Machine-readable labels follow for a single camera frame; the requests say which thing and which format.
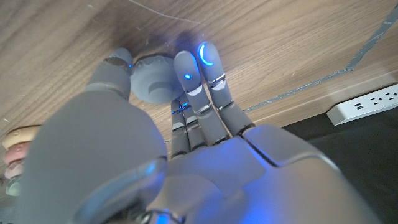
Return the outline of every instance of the wooden surface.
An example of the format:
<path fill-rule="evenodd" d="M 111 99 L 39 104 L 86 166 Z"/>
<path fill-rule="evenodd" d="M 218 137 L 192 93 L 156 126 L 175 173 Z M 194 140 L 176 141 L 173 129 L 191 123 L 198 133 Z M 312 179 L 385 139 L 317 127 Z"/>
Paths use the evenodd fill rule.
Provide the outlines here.
<path fill-rule="evenodd" d="M 97 0 L 0 2 L 0 139 L 13 128 L 41 124 L 78 94 L 116 47 L 135 58 L 215 43 L 242 109 L 345 66 L 396 5 L 395 0 Z M 261 123 L 286 125 L 340 100 L 397 80 L 397 27 L 358 69 L 250 111 Z M 165 140 L 169 105 L 144 109 Z"/>

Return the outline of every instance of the white power strip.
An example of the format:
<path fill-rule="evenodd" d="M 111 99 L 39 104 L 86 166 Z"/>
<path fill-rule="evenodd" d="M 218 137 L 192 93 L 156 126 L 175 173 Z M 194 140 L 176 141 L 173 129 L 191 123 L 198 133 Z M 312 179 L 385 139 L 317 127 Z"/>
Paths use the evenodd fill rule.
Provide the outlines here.
<path fill-rule="evenodd" d="M 326 114 L 336 126 L 398 106 L 398 84 L 332 107 Z"/>

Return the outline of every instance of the robot finger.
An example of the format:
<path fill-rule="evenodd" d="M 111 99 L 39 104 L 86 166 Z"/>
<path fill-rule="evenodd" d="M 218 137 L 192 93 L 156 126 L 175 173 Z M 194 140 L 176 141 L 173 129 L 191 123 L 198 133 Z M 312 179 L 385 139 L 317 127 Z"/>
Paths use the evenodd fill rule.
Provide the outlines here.
<path fill-rule="evenodd" d="M 190 143 L 188 140 L 187 129 L 185 127 L 185 118 L 181 112 L 180 102 L 173 100 L 171 102 L 172 109 L 172 155 L 171 159 L 176 156 L 184 155 L 190 152 Z"/>
<path fill-rule="evenodd" d="M 228 132 L 207 98 L 194 56 L 187 51 L 178 53 L 174 58 L 174 69 L 198 118 L 206 142 L 215 145 L 229 139 Z"/>
<path fill-rule="evenodd" d="M 241 136 L 254 124 L 232 99 L 217 48 L 211 42 L 204 42 L 199 45 L 198 56 L 211 99 L 221 119 L 233 136 Z"/>
<path fill-rule="evenodd" d="M 185 126 L 187 128 L 191 151 L 199 147 L 207 146 L 203 132 L 198 122 L 196 114 L 192 110 L 192 106 L 185 93 L 180 96 L 181 110 L 185 118 Z"/>

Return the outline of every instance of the gray round knob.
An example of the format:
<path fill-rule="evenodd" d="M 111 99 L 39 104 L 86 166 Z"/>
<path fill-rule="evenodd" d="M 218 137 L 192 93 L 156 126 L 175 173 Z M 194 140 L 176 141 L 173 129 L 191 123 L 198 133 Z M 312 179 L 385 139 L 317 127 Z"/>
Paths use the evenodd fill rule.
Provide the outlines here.
<path fill-rule="evenodd" d="M 175 74 L 173 59 L 158 55 L 139 60 L 131 75 L 131 90 L 149 103 L 177 99 L 183 89 Z"/>

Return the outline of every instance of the robotic hand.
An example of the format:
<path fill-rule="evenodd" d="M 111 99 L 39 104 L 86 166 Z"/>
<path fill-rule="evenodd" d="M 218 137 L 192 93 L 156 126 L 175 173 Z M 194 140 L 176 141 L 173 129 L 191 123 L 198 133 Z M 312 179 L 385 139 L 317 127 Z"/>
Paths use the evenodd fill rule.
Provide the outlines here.
<path fill-rule="evenodd" d="M 171 103 L 171 161 L 153 121 L 128 103 L 130 54 L 117 49 L 102 62 L 32 142 L 19 223 L 380 222 L 318 149 L 252 124 L 213 44 L 202 43 L 198 58 L 218 114 L 197 60 L 178 53 L 185 94 Z"/>

